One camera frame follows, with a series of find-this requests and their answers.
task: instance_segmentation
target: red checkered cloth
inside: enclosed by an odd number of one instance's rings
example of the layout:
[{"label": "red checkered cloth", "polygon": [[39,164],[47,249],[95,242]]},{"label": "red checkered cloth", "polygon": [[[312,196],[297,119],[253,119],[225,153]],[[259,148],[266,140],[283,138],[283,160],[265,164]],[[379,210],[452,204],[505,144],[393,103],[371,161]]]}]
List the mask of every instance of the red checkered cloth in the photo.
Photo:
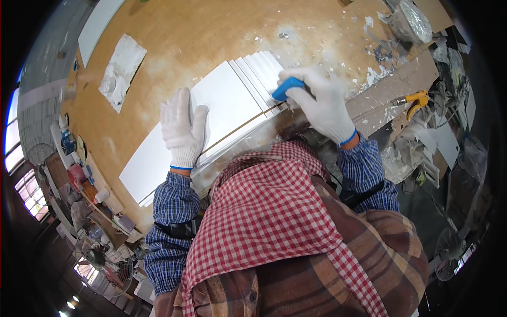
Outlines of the red checkered cloth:
[{"label": "red checkered cloth", "polygon": [[299,141],[233,160],[213,183],[182,276],[184,315],[195,316],[191,289],[216,275],[278,260],[326,253],[371,316],[387,316],[372,282],[343,243],[310,175],[329,180]]}]

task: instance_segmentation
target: blue plaid sleeve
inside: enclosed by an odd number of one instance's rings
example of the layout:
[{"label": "blue plaid sleeve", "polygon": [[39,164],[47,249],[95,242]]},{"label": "blue plaid sleeve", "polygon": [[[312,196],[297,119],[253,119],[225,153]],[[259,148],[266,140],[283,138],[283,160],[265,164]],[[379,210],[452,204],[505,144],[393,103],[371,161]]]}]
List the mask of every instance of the blue plaid sleeve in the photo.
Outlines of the blue plaid sleeve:
[{"label": "blue plaid sleeve", "polygon": [[[199,212],[199,197],[190,188],[190,177],[169,172],[155,190],[153,218],[161,225],[182,223]],[[153,225],[146,235],[150,253],[144,257],[148,278],[155,295],[170,292],[180,283],[191,241],[175,239]]]},{"label": "blue plaid sleeve", "polygon": [[366,140],[359,133],[359,143],[353,149],[342,150],[338,146],[338,151],[337,165],[347,180],[348,190],[363,193],[384,181],[384,188],[359,204],[355,212],[363,213],[369,209],[377,209],[399,213],[398,189],[392,182],[384,179],[384,168],[377,142]]}]

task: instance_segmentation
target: glove blue cuff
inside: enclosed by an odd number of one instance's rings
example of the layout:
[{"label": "glove blue cuff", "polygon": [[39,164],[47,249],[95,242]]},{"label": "glove blue cuff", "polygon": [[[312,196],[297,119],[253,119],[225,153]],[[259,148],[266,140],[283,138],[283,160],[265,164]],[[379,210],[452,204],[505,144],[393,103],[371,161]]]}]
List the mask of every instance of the glove blue cuff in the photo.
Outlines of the glove blue cuff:
[{"label": "glove blue cuff", "polygon": [[191,170],[193,169],[193,167],[177,167],[177,166],[172,166],[170,165],[171,168],[175,168],[175,169],[184,169],[184,170]]},{"label": "glove blue cuff", "polygon": [[350,138],[348,138],[347,140],[343,141],[343,142],[340,142],[340,145],[344,145],[345,143],[349,142],[350,140],[352,140],[355,136],[357,132],[357,129],[354,129],[354,133],[350,136]]}]

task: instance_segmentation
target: stack of white boards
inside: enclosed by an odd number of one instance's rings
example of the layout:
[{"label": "stack of white boards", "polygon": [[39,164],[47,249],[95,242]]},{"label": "stack of white boards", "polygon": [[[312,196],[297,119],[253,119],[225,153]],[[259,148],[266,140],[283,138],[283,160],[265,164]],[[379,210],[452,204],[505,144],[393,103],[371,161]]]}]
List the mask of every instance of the stack of white boards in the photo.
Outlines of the stack of white boards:
[{"label": "stack of white boards", "polygon": [[83,26],[78,37],[79,51],[86,68],[98,39],[125,0],[100,0]]},{"label": "stack of white boards", "polygon": [[[278,114],[280,107],[286,108],[285,104],[275,107],[271,98],[281,70],[270,52],[258,52],[224,61],[190,90],[191,114],[200,104],[209,109],[204,149],[192,174]],[[165,148],[159,122],[130,158],[120,180],[140,206],[148,206],[157,186],[165,181],[170,163],[171,152]]]}]

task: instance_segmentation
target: black strap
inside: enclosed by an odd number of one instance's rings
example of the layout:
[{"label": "black strap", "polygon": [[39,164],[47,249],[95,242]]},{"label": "black strap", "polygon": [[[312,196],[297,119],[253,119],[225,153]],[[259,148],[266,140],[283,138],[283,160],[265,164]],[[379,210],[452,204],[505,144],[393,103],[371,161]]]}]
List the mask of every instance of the black strap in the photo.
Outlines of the black strap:
[{"label": "black strap", "polygon": [[359,206],[360,203],[372,197],[382,189],[384,189],[384,181],[381,181],[364,193],[356,193],[351,190],[342,190],[340,193],[340,200],[350,209],[355,209],[357,206]]},{"label": "black strap", "polygon": [[183,240],[192,240],[195,238],[197,234],[197,230],[199,230],[199,226],[201,225],[202,216],[197,215],[191,220],[188,220],[186,222],[180,223],[180,224],[169,224],[167,226],[164,226],[162,224],[159,224],[158,222],[155,222],[157,226],[160,227],[162,231],[164,231],[165,234],[172,238],[176,239],[183,239]]}]

